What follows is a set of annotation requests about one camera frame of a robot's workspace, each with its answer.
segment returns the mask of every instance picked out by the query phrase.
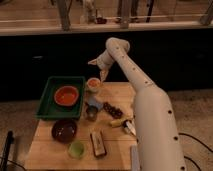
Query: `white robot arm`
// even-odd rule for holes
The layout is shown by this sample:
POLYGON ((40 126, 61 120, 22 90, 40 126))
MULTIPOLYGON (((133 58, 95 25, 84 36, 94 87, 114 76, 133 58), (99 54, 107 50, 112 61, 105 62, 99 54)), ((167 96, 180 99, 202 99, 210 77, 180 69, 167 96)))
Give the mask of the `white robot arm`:
POLYGON ((116 61, 136 92, 133 112, 142 171, 186 171, 170 99, 130 59, 129 49, 128 41, 109 38, 106 50, 89 64, 98 65, 104 81, 116 61))

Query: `black wall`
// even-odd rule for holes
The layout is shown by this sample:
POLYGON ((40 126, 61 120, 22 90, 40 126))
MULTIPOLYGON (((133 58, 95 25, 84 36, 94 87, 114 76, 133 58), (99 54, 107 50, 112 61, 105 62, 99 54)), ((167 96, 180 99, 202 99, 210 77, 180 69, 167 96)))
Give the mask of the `black wall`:
MULTIPOLYGON (((39 99, 51 75, 98 76, 87 62, 105 41, 130 42, 129 56, 163 89, 213 88, 213 29, 0 37, 0 100, 39 99)), ((107 81, 127 81, 115 63, 107 81)))

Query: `floor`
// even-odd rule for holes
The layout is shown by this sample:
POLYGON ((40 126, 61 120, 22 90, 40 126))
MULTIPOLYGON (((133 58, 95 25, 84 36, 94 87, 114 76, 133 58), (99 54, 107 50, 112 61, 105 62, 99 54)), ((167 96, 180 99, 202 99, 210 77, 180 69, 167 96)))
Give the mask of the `floor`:
MULTIPOLYGON (((213 89, 170 91, 179 132, 187 133, 213 149, 213 89)), ((23 165, 35 133, 38 120, 35 113, 39 100, 0 103, 0 146, 9 130, 15 141, 9 159, 23 165)), ((184 155, 193 159, 202 171, 213 170, 213 154, 204 146, 187 136, 180 136, 184 155)), ((188 171, 196 171, 192 162, 186 160, 188 171)), ((21 170, 9 165, 10 170, 21 170)))

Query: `green plastic crate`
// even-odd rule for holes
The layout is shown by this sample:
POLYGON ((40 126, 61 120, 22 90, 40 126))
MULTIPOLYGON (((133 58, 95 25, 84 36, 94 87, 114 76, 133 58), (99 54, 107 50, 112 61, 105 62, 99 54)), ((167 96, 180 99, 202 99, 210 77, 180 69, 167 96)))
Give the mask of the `green plastic crate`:
POLYGON ((85 88, 83 76, 51 76, 48 78, 40 99, 40 105, 36 113, 38 119, 58 120, 63 118, 79 119, 81 116, 85 88), (74 106, 63 107, 54 101, 56 90, 65 85, 75 86, 79 91, 79 98, 74 106))

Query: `small cup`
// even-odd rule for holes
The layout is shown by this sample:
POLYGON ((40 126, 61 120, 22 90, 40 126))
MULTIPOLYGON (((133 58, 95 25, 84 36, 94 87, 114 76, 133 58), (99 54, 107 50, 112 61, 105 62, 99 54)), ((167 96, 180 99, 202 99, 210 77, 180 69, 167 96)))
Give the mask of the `small cup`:
POLYGON ((90 121, 97 119, 98 108, 96 106, 88 106, 86 109, 86 118, 90 121))
POLYGON ((101 80, 96 77, 91 77, 87 80, 87 87, 88 89, 93 92, 97 93, 101 86, 101 80))
POLYGON ((84 154, 84 144, 79 140, 73 141, 68 148, 68 153, 74 158, 82 158, 84 154))

